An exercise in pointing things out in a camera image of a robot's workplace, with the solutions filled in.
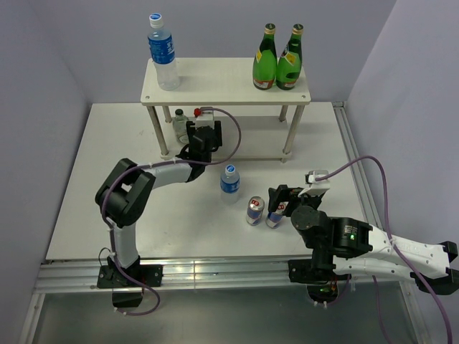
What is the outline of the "blue label water bottle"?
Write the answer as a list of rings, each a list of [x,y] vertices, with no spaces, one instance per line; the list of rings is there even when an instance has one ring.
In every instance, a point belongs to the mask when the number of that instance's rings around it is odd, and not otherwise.
[[[172,33],[165,27],[160,13],[149,15],[148,44],[156,68],[158,86],[162,90],[175,90],[180,83]]]
[[[226,165],[220,175],[222,200],[226,204],[234,204],[239,197],[240,175],[232,164]]]

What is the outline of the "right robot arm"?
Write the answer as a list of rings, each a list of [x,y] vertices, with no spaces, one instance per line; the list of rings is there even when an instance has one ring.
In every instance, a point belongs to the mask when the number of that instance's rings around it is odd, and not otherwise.
[[[458,271],[450,263],[458,256],[453,242],[424,244],[349,217],[331,217],[319,210],[324,189],[314,186],[269,188],[268,208],[285,203],[288,217],[301,236],[309,259],[288,263],[291,282],[319,284],[348,276],[376,276],[413,282],[423,292],[451,295],[458,290]]]

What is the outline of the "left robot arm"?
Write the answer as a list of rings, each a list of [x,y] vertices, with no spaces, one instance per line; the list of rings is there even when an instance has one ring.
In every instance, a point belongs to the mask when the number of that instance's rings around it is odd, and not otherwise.
[[[110,268],[123,286],[137,283],[141,276],[136,248],[136,222],[140,219],[153,189],[173,183],[194,181],[212,162],[222,146],[222,124],[186,124],[189,143],[171,161],[140,166],[128,158],[120,160],[95,196],[103,221],[110,232]]]

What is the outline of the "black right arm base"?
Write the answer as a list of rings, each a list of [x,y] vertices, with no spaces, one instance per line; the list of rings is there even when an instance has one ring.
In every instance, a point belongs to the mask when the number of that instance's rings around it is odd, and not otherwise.
[[[311,259],[288,260],[288,277],[292,283],[306,285],[307,295],[313,304],[323,306],[337,301],[351,280],[350,274],[312,268]]]

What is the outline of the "red blue energy can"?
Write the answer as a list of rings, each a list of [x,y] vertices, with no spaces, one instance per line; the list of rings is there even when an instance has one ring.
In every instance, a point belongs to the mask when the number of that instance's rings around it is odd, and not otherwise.
[[[253,196],[247,205],[246,221],[251,226],[256,226],[260,223],[264,212],[265,202],[260,196]]]

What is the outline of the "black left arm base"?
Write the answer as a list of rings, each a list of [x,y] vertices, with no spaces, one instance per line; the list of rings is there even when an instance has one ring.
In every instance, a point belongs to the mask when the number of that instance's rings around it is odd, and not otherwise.
[[[136,308],[143,300],[145,288],[136,284],[139,281],[149,287],[160,287],[163,266],[160,264],[144,265],[136,262],[128,269],[116,267],[110,259],[98,272],[96,287],[99,290],[112,290],[112,304],[120,308]]]

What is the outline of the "clear green cap bottle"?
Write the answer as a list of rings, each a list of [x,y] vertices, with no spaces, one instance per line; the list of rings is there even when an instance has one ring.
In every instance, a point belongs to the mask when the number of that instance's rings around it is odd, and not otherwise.
[[[206,120],[198,120],[195,123],[195,134],[194,140],[200,145],[214,145],[215,133],[214,133],[214,122]]]

